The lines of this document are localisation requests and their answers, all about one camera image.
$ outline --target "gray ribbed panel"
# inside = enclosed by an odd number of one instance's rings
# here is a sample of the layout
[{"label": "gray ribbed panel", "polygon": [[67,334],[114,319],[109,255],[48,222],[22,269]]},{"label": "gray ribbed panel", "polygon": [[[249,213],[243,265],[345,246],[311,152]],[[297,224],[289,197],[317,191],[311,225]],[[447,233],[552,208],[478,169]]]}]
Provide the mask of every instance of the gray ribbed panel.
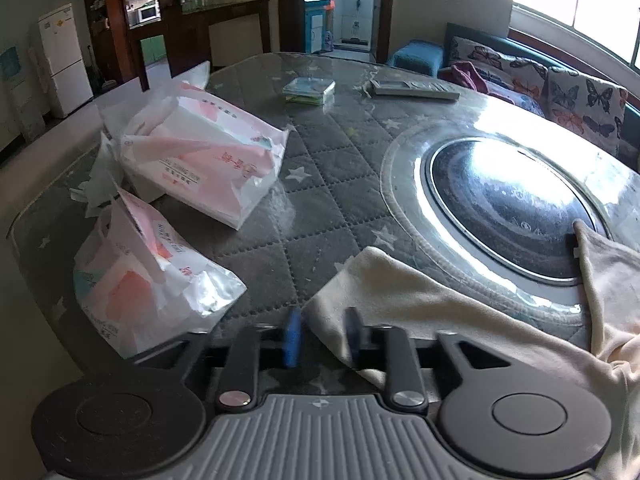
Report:
[{"label": "gray ribbed panel", "polygon": [[388,412],[372,395],[271,395],[251,413],[220,416],[191,455],[145,480],[491,478],[450,456],[422,418]]}]

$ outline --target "window sill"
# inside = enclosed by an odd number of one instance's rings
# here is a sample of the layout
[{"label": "window sill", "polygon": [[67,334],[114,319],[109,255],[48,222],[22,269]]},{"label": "window sill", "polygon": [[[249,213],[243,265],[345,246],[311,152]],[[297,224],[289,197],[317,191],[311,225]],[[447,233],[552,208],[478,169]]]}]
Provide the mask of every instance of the window sill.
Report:
[{"label": "window sill", "polygon": [[[640,96],[639,74],[596,44],[562,25],[520,7],[513,7],[511,28],[569,53],[622,85],[633,95]],[[546,54],[553,56],[552,52],[546,52]]]}]

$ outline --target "silver bolt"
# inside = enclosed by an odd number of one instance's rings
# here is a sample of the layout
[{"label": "silver bolt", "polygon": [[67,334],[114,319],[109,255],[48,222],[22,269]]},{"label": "silver bolt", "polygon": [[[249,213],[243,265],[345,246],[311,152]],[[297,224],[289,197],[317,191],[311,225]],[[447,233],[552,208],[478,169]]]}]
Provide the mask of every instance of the silver bolt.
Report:
[{"label": "silver bolt", "polygon": [[411,390],[398,392],[394,394],[392,399],[399,406],[406,406],[408,408],[415,408],[416,406],[420,406],[425,400],[423,394],[412,392]]},{"label": "silver bolt", "polygon": [[249,402],[251,402],[251,397],[249,396],[249,394],[246,394],[244,392],[232,390],[230,392],[221,394],[218,397],[218,400],[225,406],[229,406],[231,408],[239,408],[240,406],[246,406]]}]

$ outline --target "refrigerator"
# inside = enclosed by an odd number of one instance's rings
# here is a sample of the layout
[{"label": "refrigerator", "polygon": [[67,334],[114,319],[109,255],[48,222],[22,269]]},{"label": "refrigerator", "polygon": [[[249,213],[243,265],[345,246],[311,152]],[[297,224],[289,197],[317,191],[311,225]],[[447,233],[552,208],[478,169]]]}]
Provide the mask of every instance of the refrigerator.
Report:
[{"label": "refrigerator", "polygon": [[53,114],[64,119],[94,97],[86,74],[71,4],[38,20],[44,86]]}]

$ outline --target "beige towel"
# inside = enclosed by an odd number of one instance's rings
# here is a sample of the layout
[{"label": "beige towel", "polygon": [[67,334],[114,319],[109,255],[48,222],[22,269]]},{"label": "beige towel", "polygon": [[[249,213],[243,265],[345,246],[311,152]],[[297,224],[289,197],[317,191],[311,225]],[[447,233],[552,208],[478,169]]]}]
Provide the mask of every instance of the beige towel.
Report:
[{"label": "beige towel", "polygon": [[[412,337],[453,330],[592,391],[607,406],[612,436],[597,473],[640,474],[640,254],[577,223],[580,262],[593,317],[593,354],[435,282],[375,248],[366,248],[305,306],[311,330],[348,363],[342,326],[354,306],[366,324],[388,323]],[[383,375],[365,377],[380,386]]]}]

